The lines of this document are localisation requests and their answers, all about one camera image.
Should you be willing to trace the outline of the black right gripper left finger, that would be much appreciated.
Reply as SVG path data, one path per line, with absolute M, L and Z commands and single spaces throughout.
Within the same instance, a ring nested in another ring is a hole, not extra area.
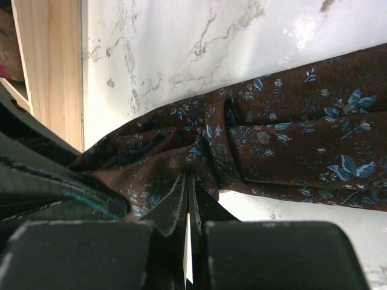
M 171 236 L 186 218 L 186 174 L 179 174 L 167 195 L 141 221 L 152 222 L 164 236 Z

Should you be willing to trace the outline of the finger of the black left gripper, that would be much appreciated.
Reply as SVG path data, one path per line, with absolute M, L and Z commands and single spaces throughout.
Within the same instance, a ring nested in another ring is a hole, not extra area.
M 67 169 L 79 155 L 1 87 L 1 221 L 124 218 L 125 198 Z

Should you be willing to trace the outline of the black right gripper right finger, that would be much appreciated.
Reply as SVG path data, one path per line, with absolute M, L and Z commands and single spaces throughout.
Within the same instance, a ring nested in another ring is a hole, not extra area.
M 241 221 L 209 195 L 196 174 L 189 173 L 189 214 L 192 234 L 206 234 L 209 227 Z

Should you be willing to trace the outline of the brown floral necktie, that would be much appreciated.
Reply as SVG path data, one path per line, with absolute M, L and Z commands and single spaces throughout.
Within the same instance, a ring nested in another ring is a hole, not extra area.
M 190 171 L 206 192 L 386 210 L 386 45 L 176 101 L 70 169 L 145 215 Z

